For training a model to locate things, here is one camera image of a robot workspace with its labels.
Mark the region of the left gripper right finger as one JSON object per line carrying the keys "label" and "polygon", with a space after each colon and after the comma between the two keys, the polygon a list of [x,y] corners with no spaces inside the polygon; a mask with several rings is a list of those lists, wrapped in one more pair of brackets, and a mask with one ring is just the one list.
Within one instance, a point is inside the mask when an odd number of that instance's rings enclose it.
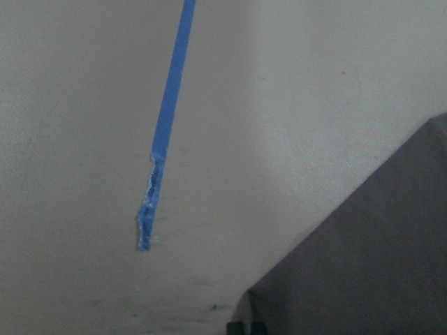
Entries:
{"label": "left gripper right finger", "polygon": [[250,335],[268,335],[268,330],[264,322],[252,322]]}

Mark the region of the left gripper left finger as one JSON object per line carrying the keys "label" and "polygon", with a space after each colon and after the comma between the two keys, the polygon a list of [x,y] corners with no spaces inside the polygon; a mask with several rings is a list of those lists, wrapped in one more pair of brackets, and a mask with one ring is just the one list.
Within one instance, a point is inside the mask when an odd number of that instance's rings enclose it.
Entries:
{"label": "left gripper left finger", "polygon": [[228,322],[226,324],[226,335],[244,335],[244,323]]}

